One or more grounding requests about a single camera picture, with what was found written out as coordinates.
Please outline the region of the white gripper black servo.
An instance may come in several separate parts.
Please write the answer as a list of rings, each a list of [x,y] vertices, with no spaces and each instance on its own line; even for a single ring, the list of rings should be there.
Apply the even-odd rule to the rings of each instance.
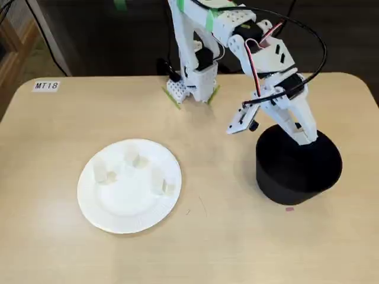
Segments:
[[[297,69],[282,72],[253,73],[254,83],[258,91],[253,93],[251,106],[260,104],[264,98],[287,91],[287,98],[302,93],[304,90],[303,77]],[[297,144],[310,144],[317,140],[317,126],[305,96],[292,99],[290,111],[294,114],[301,128],[297,129],[287,109],[281,109],[270,101],[261,103],[263,111],[269,115]]]

